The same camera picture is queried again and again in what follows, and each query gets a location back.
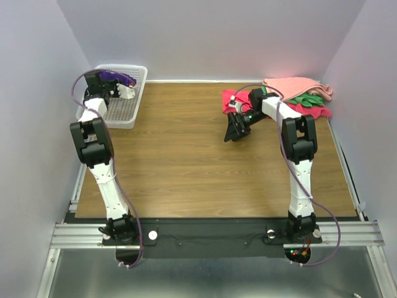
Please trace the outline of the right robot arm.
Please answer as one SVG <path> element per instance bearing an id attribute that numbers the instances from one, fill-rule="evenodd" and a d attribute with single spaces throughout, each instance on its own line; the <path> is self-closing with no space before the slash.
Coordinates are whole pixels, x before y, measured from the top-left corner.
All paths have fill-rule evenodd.
<path id="1" fill-rule="evenodd" d="M 291 199 L 284 233 L 290 241 L 300 242 L 316 229 L 311 201 L 311 169 L 318 150 L 314 118 L 293 110 L 276 93 L 263 93 L 262 88 L 253 89 L 248 98 L 248 103 L 241 102 L 234 93 L 226 100 L 231 111 L 226 113 L 224 141 L 248 136 L 251 126 L 266 117 L 276 122 L 280 149 L 290 172 Z"/>

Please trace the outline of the purple towel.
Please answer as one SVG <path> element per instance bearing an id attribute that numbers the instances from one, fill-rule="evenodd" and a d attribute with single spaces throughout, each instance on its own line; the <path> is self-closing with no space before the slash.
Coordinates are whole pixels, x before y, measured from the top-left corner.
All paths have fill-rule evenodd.
<path id="1" fill-rule="evenodd" d="M 117 80 L 120 84 L 125 86 L 135 86 L 137 80 L 132 76 L 125 73 L 114 73 L 111 71 L 100 71 L 100 77 L 103 81 L 115 81 Z"/>

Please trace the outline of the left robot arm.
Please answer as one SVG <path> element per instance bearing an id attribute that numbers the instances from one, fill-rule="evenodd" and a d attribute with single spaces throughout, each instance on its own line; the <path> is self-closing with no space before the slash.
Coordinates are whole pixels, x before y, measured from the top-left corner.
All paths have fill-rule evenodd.
<path id="1" fill-rule="evenodd" d="M 71 97 L 81 78 L 87 88 L 82 101 L 75 103 L 83 109 L 80 118 L 69 130 L 80 162 L 88 168 L 99 188 L 106 210 L 106 224 L 99 231 L 118 244 L 130 245 L 139 236 L 136 221 L 117 179 L 114 148 L 104 116 L 110 99 L 127 93 L 129 85 L 120 81 L 131 77 L 112 70 L 97 68 L 80 75 L 72 85 Z"/>

